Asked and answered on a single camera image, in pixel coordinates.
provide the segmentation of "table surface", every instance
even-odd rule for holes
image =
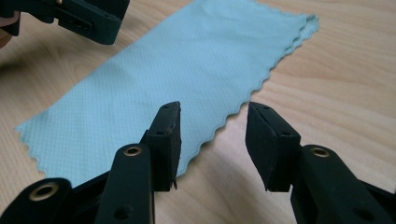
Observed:
[[[102,46],[22,15],[0,50],[0,212],[44,177],[14,128],[60,99],[95,67],[134,43],[187,0],[132,0],[116,43]],[[270,0],[319,16],[319,32],[271,71],[251,101],[274,108],[302,145],[333,149],[349,169],[396,187],[396,2]],[[156,194],[158,223],[294,223],[288,193],[271,193],[247,153],[247,104],[203,144],[178,190]]]

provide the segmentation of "microfiber cloth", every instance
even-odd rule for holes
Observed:
[[[38,170],[77,186],[138,143],[161,105],[180,101],[182,175],[269,70],[317,29],[316,16],[254,1],[192,1],[16,130]]]

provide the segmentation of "cleaning cloth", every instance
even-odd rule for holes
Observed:
[[[159,107],[181,104],[178,175],[269,70],[318,29],[250,0],[195,0],[100,65],[16,130],[46,177],[77,186],[108,171],[120,147],[138,143]]]

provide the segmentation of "brass grommet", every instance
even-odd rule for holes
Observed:
[[[124,150],[125,156],[137,156],[142,152],[142,148],[140,147],[128,147]]]
[[[311,148],[311,152],[312,152],[315,156],[318,156],[318,157],[323,157],[323,158],[325,158],[325,157],[329,157],[329,156],[330,156],[330,153],[329,153],[328,151],[326,151],[325,149],[320,148],[320,147],[313,147],[313,148]]]
[[[34,202],[39,202],[48,199],[58,191],[59,186],[57,183],[49,182],[38,186],[29,194],[29,199]]]

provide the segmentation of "wood grain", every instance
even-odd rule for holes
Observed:
[[[60,99],[105,60],[187,0],[133,0],[115,45],[101,46],[22,14],[0,50],[0,211],[44,175],[14,128]],[[252,101],[336,151],[360,179],[396,187],[396,2],[269,0],[319,16],[319,32],[272,70]],[[245,147],[247,105],[202,147],[178,190],[156,194],[158,223],[294,223],[289,194],[265,192]]]

